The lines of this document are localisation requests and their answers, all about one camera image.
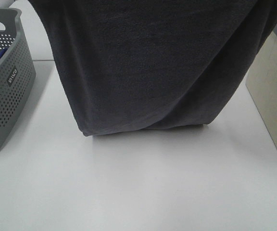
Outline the dark grey towel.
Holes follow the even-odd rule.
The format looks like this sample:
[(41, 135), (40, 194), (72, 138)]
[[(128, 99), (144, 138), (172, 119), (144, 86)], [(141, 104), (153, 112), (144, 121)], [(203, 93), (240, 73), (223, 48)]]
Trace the dark grey towel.
[(33, 0), (85, 136), (211, 123), (277, 24), (277, 0)]

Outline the grey perforated plastic basket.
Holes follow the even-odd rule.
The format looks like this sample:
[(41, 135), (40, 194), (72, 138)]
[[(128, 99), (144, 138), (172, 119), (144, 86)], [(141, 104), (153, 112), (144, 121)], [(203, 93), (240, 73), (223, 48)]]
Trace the grey perforated plastic basket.
[(31, 53), (16, 8), (0, 8), (0, 148), (7, 140), (30, 95), (36, 77)]

